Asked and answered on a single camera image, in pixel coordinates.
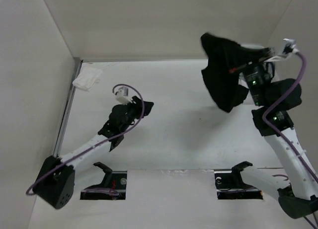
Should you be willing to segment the black tank top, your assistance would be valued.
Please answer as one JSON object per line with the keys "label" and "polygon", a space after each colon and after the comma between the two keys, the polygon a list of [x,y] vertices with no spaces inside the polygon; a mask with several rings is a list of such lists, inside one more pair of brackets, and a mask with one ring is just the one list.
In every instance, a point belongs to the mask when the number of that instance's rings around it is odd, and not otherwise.
{"label": "black tank top", "polygon": [[201,37],[202,48],[208,57],[208,65],[201,71],[204,84],[217,107],[229,113],[242,104],[249,89],[239,84],[239,76],[229,70],[241,65],[239,60],[240,44],[209,32]]}

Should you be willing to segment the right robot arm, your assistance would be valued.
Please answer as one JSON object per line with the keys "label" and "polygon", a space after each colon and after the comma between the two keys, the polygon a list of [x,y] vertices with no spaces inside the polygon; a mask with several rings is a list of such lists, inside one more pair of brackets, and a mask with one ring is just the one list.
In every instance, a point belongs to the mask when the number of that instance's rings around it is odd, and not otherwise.
{"label": "right robot arm", "polygon": [[302,103],[300,80],[307,66],[306,58],[298,49],[291,49],[290,53],[302,61],[298,77],[267,85],[259,97],[265,105],[252,111],[256,128],[274,150],[289,181],[279,181],[263,174],[247,161],[232,168],[230,180],[236,187],[251,185],[264,191],[278,201],[289,217],[299,219],[318,210],[318,175],[302,149],[287,113]]}

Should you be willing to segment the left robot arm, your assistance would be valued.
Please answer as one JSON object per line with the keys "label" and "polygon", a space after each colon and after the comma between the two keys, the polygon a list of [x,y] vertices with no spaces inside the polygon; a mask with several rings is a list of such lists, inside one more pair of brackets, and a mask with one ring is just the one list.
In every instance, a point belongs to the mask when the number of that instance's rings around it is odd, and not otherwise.
{"label": "left robot arm", "polygon": [[93,165],[109,171],[98,159],[119,146],[124,135],[147,117],[153,106],[153,102],[137,96],[115,105],[91,140],[68,154],[45,159],[31,191],[57,210],[64,207],[73,195],[76,173]]}

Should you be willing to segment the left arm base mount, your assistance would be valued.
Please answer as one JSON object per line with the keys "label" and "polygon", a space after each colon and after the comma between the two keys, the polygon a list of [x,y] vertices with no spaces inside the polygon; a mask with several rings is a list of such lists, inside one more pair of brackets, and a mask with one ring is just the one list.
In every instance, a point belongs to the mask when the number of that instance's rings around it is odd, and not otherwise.
{"label": "left arm base mount", "polygon": [[127,171],[114,171],[101,162],[93,164],[100,168],[104,177],[99,184],[81,190],[81,200],[125,200],[127,189]]}

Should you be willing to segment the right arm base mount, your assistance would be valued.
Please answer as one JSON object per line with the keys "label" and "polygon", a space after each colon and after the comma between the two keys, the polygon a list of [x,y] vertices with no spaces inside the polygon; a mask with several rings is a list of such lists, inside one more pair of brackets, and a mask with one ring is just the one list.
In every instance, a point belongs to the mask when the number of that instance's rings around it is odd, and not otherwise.
{"label": "right arm base mount", "polygon": [[263,200],[261,190],[243,183],[241,179],[240,173],[248,166],[253,164],[243,161],[231,169],[214,171],[218,200]]}

